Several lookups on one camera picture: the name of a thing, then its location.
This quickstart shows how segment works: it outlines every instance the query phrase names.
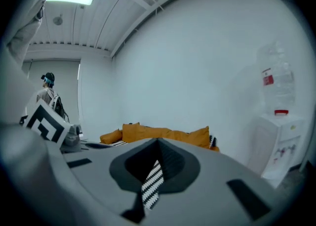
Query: backpack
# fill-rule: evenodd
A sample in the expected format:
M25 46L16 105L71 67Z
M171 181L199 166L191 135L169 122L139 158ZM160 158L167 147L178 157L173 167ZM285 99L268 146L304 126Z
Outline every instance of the backpack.
M67 118L67 122L69 123L68 114L64 110L63 104L61 102L61 98L60 96L58 96L58 93L54 91L54 95L51 95L51 93L48 93L48 95L51 97L49 106L64 120L66 120Z

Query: red label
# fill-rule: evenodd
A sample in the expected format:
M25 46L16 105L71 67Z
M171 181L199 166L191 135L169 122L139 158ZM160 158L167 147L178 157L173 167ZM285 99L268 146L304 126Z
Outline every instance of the red label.
M274 81L273 81L272 75L269 75L269 76L263 78L263 85L264 86L272 85L273 83L274 83Z

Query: water bottle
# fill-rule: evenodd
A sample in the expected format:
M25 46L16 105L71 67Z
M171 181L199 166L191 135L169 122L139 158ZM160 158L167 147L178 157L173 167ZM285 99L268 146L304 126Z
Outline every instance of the water bottle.
M266 112L269 115L288 114L295 102L294 76L279 42L273 42L257 52L263 79Z

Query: white wall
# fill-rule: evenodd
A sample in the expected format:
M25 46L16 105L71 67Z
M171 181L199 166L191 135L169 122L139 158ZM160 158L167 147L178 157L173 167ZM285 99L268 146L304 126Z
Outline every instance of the white wall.
M119 128L114 96L112 61L89 56L81 58L78 105L83 138L100 142L100 136Z
M36 90L43 89L43 80L41 76L47 72L52 72L55 76L54 90L61 98L64 109L69 116L71 124L79 124L78 113L78 61L35 61L31 65L25 62L22 65L23 72L27 75L29 70L29 80L33 83ZM27 114L29 114L36 105L37 93L30 99L27 105Z
M186 132L209 125L221 151L246 164L253 119L264 104L256 52L273 40L283 44L295 74L293 113L306 120L293 165L300 163L316 62L281 0L179 0L146 22L114 59L120 122Z

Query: orange cushion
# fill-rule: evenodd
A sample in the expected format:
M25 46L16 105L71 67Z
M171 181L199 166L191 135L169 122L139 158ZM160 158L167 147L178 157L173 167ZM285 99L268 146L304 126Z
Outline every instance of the orange cushion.
M165 128L147 128L139 124L123 125L123 141L125 142L159 137L183 141L209 149L208 127L187 134L182 131L172 131Z
M111 144L118 140L122 140L122 131L117 129L112 133L102 135L100 136L100 140L101 140L101 143L104 143L104 144Z
M125 142L136 141L136 127L139 126L139 122L135 124L123 124L122 140Z

